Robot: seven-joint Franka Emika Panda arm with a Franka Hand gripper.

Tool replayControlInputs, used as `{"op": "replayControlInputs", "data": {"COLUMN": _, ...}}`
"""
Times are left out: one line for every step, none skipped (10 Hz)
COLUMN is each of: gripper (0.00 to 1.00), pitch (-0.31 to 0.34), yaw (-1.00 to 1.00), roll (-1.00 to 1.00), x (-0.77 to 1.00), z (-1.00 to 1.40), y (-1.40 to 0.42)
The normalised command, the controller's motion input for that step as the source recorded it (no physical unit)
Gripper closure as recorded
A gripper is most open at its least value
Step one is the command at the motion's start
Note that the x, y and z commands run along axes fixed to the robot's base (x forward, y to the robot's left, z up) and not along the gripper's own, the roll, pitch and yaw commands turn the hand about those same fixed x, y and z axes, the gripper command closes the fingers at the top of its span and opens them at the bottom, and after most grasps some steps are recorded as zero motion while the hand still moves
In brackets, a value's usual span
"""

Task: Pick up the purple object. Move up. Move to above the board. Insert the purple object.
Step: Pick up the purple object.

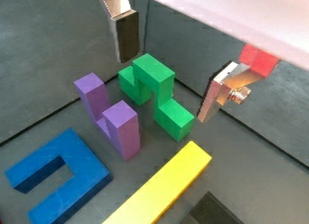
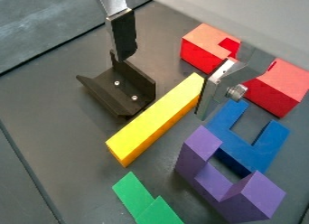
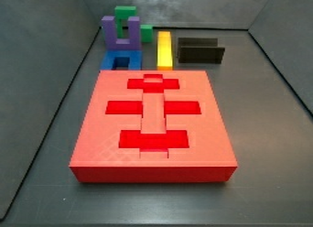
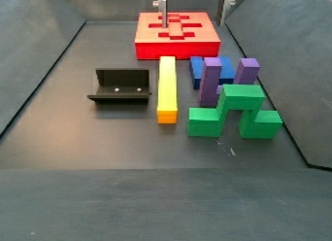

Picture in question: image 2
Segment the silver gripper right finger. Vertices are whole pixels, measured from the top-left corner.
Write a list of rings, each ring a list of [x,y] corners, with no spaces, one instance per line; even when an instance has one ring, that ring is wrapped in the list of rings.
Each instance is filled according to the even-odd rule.
[[[240,84],[242,79],[236,75],[244,66],[242,62],[224,59],[216,66],[214,73],[203,80],[200,96],[193,114],[204,120],[216,105],[227,98],[238,102],[243,97],[247,88]]]

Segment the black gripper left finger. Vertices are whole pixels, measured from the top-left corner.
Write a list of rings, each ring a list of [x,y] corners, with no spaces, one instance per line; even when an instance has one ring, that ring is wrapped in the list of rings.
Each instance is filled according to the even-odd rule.
[[[96,0],[105,11],[105,26],[113,43],[117,61],[136,51],[135,14],[125,0]]]

